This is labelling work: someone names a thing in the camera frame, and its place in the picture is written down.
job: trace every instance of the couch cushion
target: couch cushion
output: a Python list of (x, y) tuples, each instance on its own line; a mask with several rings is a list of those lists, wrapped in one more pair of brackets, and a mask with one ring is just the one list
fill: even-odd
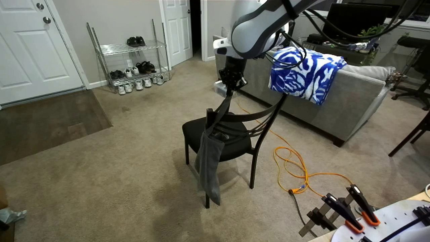
[(343, 72), (355, 73), (359, 76), (386, 81), (394, 72), (395, 68), (393, 66), (344, 66)]

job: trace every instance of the brown rug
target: brown rug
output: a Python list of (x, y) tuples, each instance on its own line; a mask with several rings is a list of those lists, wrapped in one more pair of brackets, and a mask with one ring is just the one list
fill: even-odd
[(109, 127), (89, 91), (0, 111), (0, 166)]

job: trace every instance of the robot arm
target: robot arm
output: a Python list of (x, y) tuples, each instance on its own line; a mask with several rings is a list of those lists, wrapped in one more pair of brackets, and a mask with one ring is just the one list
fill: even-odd
[(276, 33), (297, 18), (307, 9), (323, 0), (238, 0), (234, 14), (231, 41), (226, 40), (214, 44), (219, 54), (235, 60), (254, 60), (262, 57), (269, 49), (284, 40)]

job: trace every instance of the orange extension cord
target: orange extension cord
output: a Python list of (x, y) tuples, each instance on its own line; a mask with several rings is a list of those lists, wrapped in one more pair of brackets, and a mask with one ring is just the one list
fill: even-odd
[[(240, 103), (237, 103), (237, 104), (245, 113), (250, 113), (245, 108), (242, 108)], [(323, 196), (320, 193), (315, 191), (312, 189), (312, 186), (311, 186), (311, 179), (315, 178), (315, 177), (338, 177), (338, 178), (342, 178), (342, 179), (347, 181), (350, 185), (352, 185), (352, 182), (347, 177), (342, 175), (342, 174), (338, 174), (338, 173), (315, 173), (315, 174), (309, 174), (309, 171), (307, 169), (307, 165), (305, 165), (305, 161), (301, 157), (301, 154), (297, 150), (295, 150), (293, 146), (291, 146), (287, 142), (287, 139), (284, 139), (283, 136), (280, 136), (278, 134), (276, 134), (272, 130), (269, 132), (273, 136), (278, 138), (281, 142), (285, 143), (285, 146), (278, 146), (273, 151), (273, 161), (276, 162), (277, 169), (278, 169), (277, 183), (284, 191), (287, 191), (287, 193), (292, 191), (293, 194), (303, 194), (303, 193), (305, 193), (307, 189), (309, 189), (309, 191), (312, 191), (315, 196), (317, 196), (319, 198), (323, 198)], [(297, 175), (297, 174), (293, 174), (292, 171), (289, 171), (288, 165), (292, 165), (292, 166), (297, 167), (301, 171), (301, 175)], [(283, 174), (283, 170), (285, 170), (293, 178), (301, 179), (304, 186), (301, 186), (299, 189), (287, 189), (285, 186), (283, 186), (281, 179), (280, 179), (280, 177)]]

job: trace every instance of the chair seat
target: chair seat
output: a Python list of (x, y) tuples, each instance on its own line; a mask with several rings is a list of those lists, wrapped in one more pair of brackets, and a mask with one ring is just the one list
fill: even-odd
[[(248, 131), (242, 123), (222, 123), (222, 124), (238, 132)], [(199, 152), (199, 148), (201, 148), (201, 136), (205, 128), (206, 128), (206, 118), (199, 120), (192, 120), (183, 126), (184, 138), (188, 146), (191, 147), (191, 150), (197, 154)], [(240, 139), (238, 142), (226, 143), (226, 147), (223, 150), (223, 154), (219, 162), (235, 159), (238, 157), (242, 157), (244, 154), (250, 152), (252, 150), (253, 150), (252, 139), (249, 136)]]

